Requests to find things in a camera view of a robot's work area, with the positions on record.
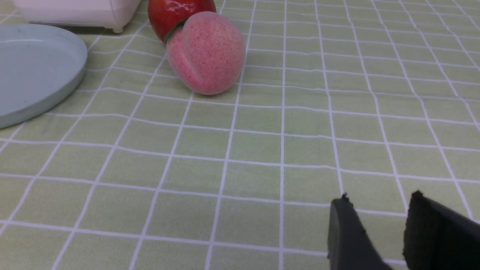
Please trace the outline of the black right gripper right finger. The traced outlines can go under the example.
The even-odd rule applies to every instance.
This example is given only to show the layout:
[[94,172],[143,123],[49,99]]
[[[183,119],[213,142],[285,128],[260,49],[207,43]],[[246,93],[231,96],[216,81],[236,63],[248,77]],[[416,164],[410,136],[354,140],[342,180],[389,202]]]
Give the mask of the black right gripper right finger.
[[410,270],[478,270],[480,226],[415,191],[403,233],[403,258]]

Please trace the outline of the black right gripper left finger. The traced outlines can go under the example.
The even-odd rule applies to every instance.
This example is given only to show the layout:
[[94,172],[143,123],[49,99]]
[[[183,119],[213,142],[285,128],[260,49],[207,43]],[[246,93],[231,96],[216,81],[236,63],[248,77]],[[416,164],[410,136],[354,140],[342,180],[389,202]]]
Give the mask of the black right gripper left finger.
[[346,193],[331,201],[328,224],[331,270],[390,270],[375,250]]

